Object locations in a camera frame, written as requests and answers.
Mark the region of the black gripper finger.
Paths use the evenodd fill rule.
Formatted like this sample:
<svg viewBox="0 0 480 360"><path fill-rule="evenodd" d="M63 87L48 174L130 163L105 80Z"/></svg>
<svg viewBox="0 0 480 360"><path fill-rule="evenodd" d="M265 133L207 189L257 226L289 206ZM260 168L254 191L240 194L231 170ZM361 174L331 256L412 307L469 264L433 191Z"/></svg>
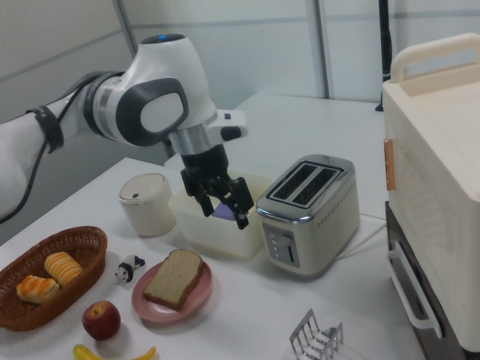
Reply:
<svg viewBox="0 0 480 360"><path fill-rule="evenodd" d="M243 230L249 224L248 212L251 210L251 192L245 179L230 178L220 201L233 213L238 228Z"/></svg>
<svg viewBox="0 0 480 360"><path fill-rule="evenodd" d="M214 212L214 208L206 189L201 184L197 187L194 197L200 205L203 215L209 217Z"/></svg>

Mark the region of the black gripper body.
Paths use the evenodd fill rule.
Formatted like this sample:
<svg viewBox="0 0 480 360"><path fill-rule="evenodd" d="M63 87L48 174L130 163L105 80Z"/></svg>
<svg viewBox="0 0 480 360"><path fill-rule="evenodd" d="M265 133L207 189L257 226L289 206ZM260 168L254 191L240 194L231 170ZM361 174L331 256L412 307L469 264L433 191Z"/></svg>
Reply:
<svg viewBox="0 0 480 360"><path fill-rule="evenodd" d="M187 195L192 197L200 188L214 197L239 192L241 182L228 174L229 160L223 145L215 145L199 154L182 154L181 160L184 165L181 177Z"/></svg>

